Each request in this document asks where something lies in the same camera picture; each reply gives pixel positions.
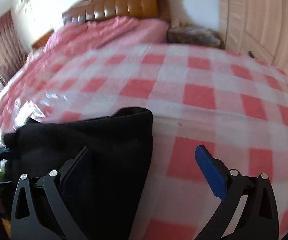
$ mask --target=blue gripper pad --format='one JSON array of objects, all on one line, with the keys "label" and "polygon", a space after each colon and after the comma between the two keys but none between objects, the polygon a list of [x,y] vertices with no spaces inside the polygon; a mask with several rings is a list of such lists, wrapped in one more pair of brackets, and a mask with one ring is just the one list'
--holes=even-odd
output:
[{"label": "blue gripper pad", "polygon": [[203,147],[195,149],[195,160],[199,165],[207,183],[209,184],[214,196],[224,200],[227,195],[226,180],[213,163],[213,157],[209,156]]}]

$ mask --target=brown leather headboard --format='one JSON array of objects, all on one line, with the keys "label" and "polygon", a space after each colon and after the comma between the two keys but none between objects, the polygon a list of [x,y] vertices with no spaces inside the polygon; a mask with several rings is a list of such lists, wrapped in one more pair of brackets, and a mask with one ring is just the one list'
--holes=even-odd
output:
[{"label": "brown leather headboard", "polygon": [[170,21],[168,0],[81,0],[63,12],[63,22],[105,21],[115,16]]}]

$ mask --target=black garment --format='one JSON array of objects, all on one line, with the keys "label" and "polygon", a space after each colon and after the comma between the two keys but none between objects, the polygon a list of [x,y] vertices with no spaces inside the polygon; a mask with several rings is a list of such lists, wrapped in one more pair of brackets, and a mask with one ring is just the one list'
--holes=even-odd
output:
[{"label": "black garment", "polygon": [[60,169],[84,146],[93,152],[89,173],[78,187],[78,200],[66,203],[90,239],[127,240],[151,162],[152,113],[119,110],[112,117],[65,123],[29,123],[4,136],[10,149],[12,177],[31,178]]}]

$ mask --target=headboard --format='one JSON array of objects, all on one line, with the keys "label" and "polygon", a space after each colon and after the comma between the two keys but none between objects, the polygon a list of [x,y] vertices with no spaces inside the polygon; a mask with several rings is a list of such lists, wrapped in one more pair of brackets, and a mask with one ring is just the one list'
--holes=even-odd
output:
[{"label": "headboard", "polygon": [[63,12],[63,22],[105,21],[116,16],[160,18],[170,22],[168,0],[81,0]]}]

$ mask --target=checkered bedsheet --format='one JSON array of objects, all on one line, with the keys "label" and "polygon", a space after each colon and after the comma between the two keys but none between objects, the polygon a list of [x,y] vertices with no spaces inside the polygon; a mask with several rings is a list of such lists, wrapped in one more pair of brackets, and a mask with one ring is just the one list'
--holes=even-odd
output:
[{"label": "checkered bedsheet", "polygon": [[137,45],[55,53],[21,78],[0,103],[3,131],[31,112],[42,122],[110,115],[125,106],[153,112],[152,163],[130,239],[191,240],[211,218],[220,199],[195,162],[199,144],[229,169],[268,174],[280,237],[288,231],[288,78],[282,71],[217,49]]}]

